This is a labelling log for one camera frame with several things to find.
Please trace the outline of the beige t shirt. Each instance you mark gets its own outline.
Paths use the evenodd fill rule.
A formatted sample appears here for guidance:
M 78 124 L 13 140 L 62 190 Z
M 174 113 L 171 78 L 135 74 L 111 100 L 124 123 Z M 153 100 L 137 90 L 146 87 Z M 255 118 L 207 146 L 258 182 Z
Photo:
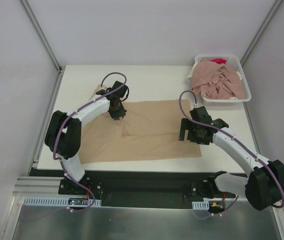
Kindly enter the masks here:
M 199 158 L 200 146 L 179 141 L 182 111 L 191 110 L 183 99 L 125 102 L 126 115 L 113 120 L 109 113 L 82 129 L 82 164 Z

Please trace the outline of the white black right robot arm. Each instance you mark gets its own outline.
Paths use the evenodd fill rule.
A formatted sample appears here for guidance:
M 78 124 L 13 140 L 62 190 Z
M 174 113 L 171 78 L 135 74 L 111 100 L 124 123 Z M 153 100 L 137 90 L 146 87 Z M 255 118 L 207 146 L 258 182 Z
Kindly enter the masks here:
M 202 196 L 212 199 L 228 192 L 246 197 L 258 211 L 267 207 L 284 207 L 284 164 L 251 150 L 224 120 L 212 119 L 205 107 L 194 108 L 190 116 L 181 119 L 179 140 L 218 146 L 246 174 L 242 177 L 218 171 L 197 188 Z

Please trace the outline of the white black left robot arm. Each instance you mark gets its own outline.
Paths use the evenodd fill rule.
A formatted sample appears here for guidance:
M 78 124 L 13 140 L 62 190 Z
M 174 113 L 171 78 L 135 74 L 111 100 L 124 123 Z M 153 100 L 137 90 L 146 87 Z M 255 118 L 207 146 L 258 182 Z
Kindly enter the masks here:
M 82 128 L 96 117 L 109 113 L 113 120 L 120 120 L 126 115 L 122 104 L 129 94 L 129 88 L 119 81 L 112 87 L 100 89 L 88 103 L 71 110 L 53 113 L 44 143 L 53 153 L 53 159 L 58 160 L 65 176 L 72 180 L 70 189 L 78 195 L 87 190 L 87 182 L 82 179 L 85 175 L 80 159 Z

